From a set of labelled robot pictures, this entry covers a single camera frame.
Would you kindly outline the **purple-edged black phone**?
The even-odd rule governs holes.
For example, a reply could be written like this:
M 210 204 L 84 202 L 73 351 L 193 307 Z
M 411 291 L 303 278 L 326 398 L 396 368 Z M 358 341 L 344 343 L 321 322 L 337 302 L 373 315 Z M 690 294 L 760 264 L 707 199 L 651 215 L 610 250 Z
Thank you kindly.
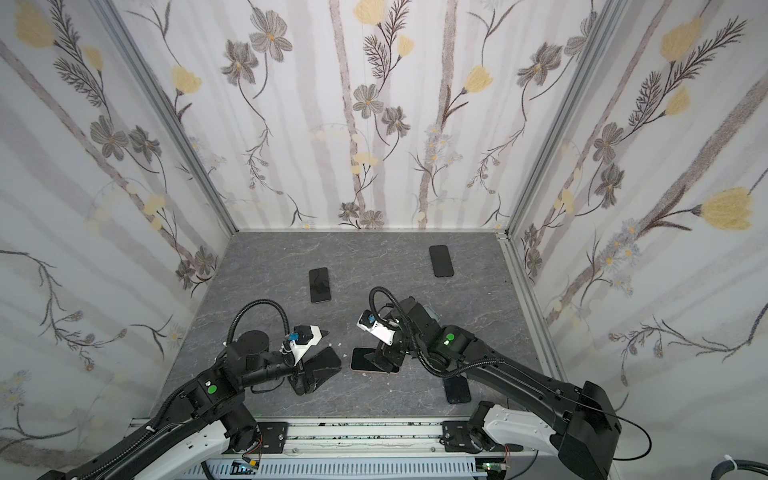
M 397 366 L 393 366 L 391 369 L 383 369 L 376 365 L 372 359 L 376 355 L 374 348 L 354 348 L 350 361 L 350 369 L 356 372 L 363 373 L 387 373 L 397 374 L 400 369 Z

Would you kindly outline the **black phone case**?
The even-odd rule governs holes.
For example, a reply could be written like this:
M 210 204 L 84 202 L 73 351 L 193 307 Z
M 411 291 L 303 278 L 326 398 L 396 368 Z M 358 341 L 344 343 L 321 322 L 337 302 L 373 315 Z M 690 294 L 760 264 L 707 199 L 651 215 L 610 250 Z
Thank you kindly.
M 289 377 L 296 395 L 308 395 L 342 370 L 341 359 L 332 347 L 326 347 L 309 360 L 301 360 Z
M 455 274 L 451 254 L 447 245 L 432 245 L 429 247 L 429 256 L 434 276 L 437 278 L 449 278 Z

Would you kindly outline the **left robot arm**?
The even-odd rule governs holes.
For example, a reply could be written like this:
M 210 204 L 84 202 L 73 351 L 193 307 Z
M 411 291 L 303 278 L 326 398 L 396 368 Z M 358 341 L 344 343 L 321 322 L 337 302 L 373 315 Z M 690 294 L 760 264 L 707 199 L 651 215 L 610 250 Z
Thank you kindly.
M 101 455 L 67 472 L 50 470 L 43 479 L 134 479 L 173 447 L 218 426 L 223 448 L 250 451 L 262 439 L 259 425 L 245 407 L 246 390 L 286 378 L 298 395 L 316 391 L 340 372 L 342 363 L 328 346 L 306 360 L 304 354 L 325 332 L 301 326 L 287 344 L 270 352 L 269 337 L 251 330 L 229 340 L 213 365 L 170 394 L 157 413 Z

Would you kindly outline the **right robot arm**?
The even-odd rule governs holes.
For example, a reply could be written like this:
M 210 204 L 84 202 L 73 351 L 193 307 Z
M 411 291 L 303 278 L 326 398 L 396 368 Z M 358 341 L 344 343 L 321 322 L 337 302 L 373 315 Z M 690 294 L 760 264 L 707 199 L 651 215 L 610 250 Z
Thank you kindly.
M 554 454 L 582 479 L 606 479 L 622 427 L 605 391 L 587 381 L 560 381 L 514 361 L 473 333 L 442 326 L 414 298 L 390 303 L 387 313 L 366 309 L 357 327 L 379 341 L 371 359 L 390 373 L 406 357 L 432 375 L 479 382 L 526 409 L 516 414 L 490 401 L 478 403 L 470 419 L 441 439 L 449 451 L 480 453 L 521 447 Z

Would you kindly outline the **light green phone case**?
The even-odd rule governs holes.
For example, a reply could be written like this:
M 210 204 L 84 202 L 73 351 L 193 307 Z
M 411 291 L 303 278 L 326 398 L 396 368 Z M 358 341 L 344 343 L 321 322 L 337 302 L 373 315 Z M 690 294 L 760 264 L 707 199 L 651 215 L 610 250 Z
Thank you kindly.
M 423 322 L 437 322 L 438 317 L 436 316 L 436 313 L 427 305 L 421 305 L 420 306 L 420 316 L 422 318 Z

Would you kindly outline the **black phone case front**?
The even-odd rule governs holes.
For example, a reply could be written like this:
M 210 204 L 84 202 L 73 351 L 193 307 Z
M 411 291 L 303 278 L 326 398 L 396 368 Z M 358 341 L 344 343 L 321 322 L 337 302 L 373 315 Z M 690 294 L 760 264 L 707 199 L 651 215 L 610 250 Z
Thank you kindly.
M 309 360 L 301 360 L 289 377 L 296 395 L 308 395 L 342 370 L 341 359 L 332 347 L 326 347 Z

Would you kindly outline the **black phone right front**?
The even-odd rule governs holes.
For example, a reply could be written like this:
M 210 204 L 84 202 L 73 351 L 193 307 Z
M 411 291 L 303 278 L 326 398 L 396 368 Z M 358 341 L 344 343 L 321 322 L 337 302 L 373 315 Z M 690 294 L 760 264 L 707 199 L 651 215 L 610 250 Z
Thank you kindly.
M 468 404 L 472 395 L 468 380 L 463 376 L 453 376 L 443 380 L 444 393 L 450 405 Z

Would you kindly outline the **small dark phone left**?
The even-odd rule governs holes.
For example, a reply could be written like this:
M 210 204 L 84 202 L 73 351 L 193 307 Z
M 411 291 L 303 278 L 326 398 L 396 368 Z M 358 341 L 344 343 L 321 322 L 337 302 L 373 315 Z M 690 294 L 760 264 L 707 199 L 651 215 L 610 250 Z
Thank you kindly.
M 311 269 L 308 272 L 310 301 L 312 303 L 327 302 L 332 299 L 330 276 L 327 267 Z

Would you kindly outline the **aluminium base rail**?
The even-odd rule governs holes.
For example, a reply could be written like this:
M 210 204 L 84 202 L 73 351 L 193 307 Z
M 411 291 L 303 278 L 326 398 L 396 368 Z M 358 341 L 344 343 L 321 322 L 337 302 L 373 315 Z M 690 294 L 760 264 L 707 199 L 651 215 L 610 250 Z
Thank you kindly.
M 261 419 L 268 455 L 296 458 L 427 457 L 538 452 L 556 456 L 554 430 L 530 412 L 494 407 L 489 421 L 463 417 Z

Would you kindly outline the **aluminium corner frame post left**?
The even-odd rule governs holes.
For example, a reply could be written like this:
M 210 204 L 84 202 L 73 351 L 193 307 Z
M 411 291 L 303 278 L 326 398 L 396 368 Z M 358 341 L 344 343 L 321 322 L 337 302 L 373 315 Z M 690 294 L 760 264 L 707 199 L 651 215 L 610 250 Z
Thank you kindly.
M 118 50 L 118 53 L 127 64 L 130 73 L 169 135 L 172 143 L 181 153 L 187 168 L 191 171 L 193 179 L 203 191 L 220 225 L 228 236 L 233 236 L 238 232 L 235 222 L 219 197 L 212 180 L 204 169 L 202 161 L 185 134 L 180 120 L 173 111 L 171 101 L 166 98 L 157 76 L 137 48 L 114 3 L 112 1 L 90 0 L 89 4 Z

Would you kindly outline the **aluminium corner frame post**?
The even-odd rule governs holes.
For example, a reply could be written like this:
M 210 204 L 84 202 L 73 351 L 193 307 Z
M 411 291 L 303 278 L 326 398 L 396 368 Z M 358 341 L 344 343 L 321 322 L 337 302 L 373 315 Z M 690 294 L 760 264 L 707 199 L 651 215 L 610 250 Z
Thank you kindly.
M 577 63 L 574 75 L 565 90 L 528 177 L 523 183 L 523 189 L 518 196 L 512 216 L 504 229 L 505 235 L 509 236 L 522 223 L 524 214 L 533 201 L 536 190 L 542 182 L 565 129 L 574 118 L 579 103 L 586 95 L 591 78 L 596 73 L 601 58 L 620 24 L 628 4 L 629 1 L 624 0 L 607 1 L 603 12 L 597 18 L 592 34 L 588 37 L 582 51 L 581 59 Z
M 220 225 L 228 236 L 233 236 L 238 232 L 235 222 L 219 197 L 212 180 L 204 169 L 202 161 L 185 134 L 180 120 L 173 111 L 171 101 L 166 98 L 157 76 L 137 48 L 114 3 L 112 1 L 90 0 L 89 4 L 118 50 L 118 53 L 127 64 L 130 73 L 169 135 L 172 143 L 181 153 L 187 168 L 191 171 L 193 179 L 203 191 Z

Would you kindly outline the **aluminium corner frame post right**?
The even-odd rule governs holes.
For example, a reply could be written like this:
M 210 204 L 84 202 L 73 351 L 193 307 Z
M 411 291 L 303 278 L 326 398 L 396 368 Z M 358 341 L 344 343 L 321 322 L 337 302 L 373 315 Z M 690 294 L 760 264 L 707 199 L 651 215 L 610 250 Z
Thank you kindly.
M 565 90 L 528 177 L 523 183 L 523 189 L 518 196 L 512 216 L 504 229 L 505 235 L 509 236 L 522 223 L 524 214 L 533 201 L 536 190 L 542 182 L 565 129 L 574 118 L 579 103 L 586 95 L 591 78 L 596 73 L 601 58 L 620 24 L 628 4 L 629 1 L 624 0 L 607 1 L 603 12 L 597 18 L 592 34 L 588 37 L 582 51 L 581 59 L 577 63 L 574 75 Z

